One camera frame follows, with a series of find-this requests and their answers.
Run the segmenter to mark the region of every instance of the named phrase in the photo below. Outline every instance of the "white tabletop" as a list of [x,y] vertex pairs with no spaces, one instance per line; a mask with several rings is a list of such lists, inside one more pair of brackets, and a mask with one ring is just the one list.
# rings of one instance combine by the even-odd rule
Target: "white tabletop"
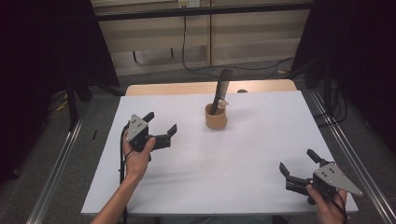
[[[125,96],[120,100],[102,158],[81,213],[95,215],[119,185],[120,133],[132,114],[154,112],[149,133],[177,124],[172,146],[152,161],[128,203],[128,213],[167,215],[270,215],[315,211],[306,196],[286,190],[282,161],[292,175],[309,178],[318,165],[308,148],[333,161],[299,91],[227,94],[224,130],[205,126],[213,94]],[[358,208],[348,194],[346,210]]]

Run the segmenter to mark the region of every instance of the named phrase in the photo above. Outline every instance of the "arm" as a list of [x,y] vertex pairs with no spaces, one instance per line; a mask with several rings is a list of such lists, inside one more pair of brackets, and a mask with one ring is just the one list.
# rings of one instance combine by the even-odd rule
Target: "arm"
[[[122,150],[124,156],[133,151],[131,145],[126,141],[127,133],[128,131],[125,132],[123,137]],[[133,151],[129,154],[125,162],[126,175],[124,180],[92,223],[117,223],[119,221],[126,204],[148,168],[149,153],[154,145],[155,138],[151,137],[142,152]]]
[[[312,199],[317,203],[318,222],[320,224],[344,223],[343,214],[341,214],[341,212],[332,203],[324,201],[317,189],[313,188],[311,185],[306,186],[306,189]],[[345,208],[344,203],[347,203],[347,192],[339,189],[338,194],[334,195],[334,200],[341,208]]]

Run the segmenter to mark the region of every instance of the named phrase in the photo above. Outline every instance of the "electrical outlet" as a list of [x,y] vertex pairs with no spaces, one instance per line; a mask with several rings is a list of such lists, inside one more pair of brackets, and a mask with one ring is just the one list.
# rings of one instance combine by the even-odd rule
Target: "electrical outlet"
[[178,0],[179,8],[188,7],[188,6],[189,6],[189,0]]
[[190,0],[189,7],[200,7],[200,0]]

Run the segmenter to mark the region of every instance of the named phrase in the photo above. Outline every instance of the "human hand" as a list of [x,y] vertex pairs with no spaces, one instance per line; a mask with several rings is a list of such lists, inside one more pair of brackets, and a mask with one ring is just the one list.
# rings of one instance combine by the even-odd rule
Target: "human hand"
[[142,152],[135,151],[131,144],[126,141],[126,136],[128,130],[123,136],[122,150],[124,157],[126,157],[126,175],[125,177],[136,178],[140,181],[143,178],[149,165],[149,153],[152,151],[155,145],[155,137],[150,137],[150,139],[145,144]]
[[[331,202],[323,200],[318,189],[311,185],[306,186],[309,195],[317,204],[318,222],[320,224],[342,224],[344,223],[344,214],[341,213]],[[338,194],[334,194],[334,201],[342,208],[345,209],[347,203],[347,192],[339,189]]]

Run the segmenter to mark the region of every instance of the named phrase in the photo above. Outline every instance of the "cup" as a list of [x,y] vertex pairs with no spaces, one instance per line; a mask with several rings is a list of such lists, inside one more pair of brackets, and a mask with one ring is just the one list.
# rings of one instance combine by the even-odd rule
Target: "cup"
[[227,124],[227,115],[225,109],[217,109],[215,115],[210,115],[212,104],[205,107],[206,126],[210,129],[223,129]]

